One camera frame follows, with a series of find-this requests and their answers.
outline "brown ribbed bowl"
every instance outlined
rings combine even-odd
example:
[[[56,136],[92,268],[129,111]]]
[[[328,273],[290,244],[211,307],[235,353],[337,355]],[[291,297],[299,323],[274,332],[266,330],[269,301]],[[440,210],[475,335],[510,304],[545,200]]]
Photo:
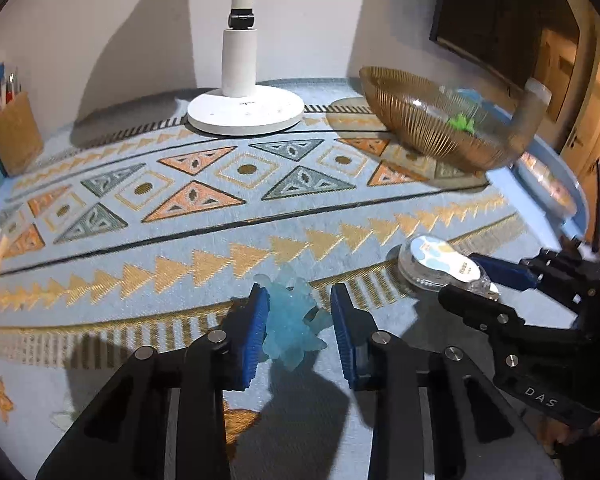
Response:
[[[365,66],[360,79],[370,108],[405,147],[459,170],[508,166],[533,139],[534,132],[515,132],[479,104],[412,73]],[[461,113],[474,119],[474,134],[447,123]]]

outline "white lamp base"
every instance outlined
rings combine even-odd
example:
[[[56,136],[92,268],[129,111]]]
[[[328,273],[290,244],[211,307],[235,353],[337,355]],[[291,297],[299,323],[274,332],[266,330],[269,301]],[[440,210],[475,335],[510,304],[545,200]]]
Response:
[[[256,86],[247,97],[225,97],[221,89],[199,95],[187,107],[192,126],[215,135],[270,134],[296,124],[304,102],[293,92]]]

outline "black tv screen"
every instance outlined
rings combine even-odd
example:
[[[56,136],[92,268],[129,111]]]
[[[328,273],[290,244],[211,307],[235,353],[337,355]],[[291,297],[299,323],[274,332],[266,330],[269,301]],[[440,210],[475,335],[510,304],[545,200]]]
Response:
[[[514,89],[535,77],[552,91],[556,120],[580,31],[567,0],[438,0],[431,39],[487,68]]]

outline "blue crystal cluster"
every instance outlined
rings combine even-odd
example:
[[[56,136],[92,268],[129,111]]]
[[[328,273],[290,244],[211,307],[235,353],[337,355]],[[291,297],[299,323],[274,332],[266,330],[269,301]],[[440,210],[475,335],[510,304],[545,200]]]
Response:
[[[305,352],[327,348],[317,335],[333,324],[331,314],[316,307],[306,280],[296,276],[291,267],[283,266],[275,281],[264,274],[257,274],[255,281],[269,293],[267,336],[262,344],[267,356],[280,359],[287,370],[294,370]]]

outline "pen holder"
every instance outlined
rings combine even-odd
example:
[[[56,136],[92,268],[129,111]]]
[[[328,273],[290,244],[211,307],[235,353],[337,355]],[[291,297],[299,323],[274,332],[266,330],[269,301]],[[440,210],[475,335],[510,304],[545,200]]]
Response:
[[[0,112],[0,160],[9,176],[17,176],[43,148],[29,97],[21,92]]]

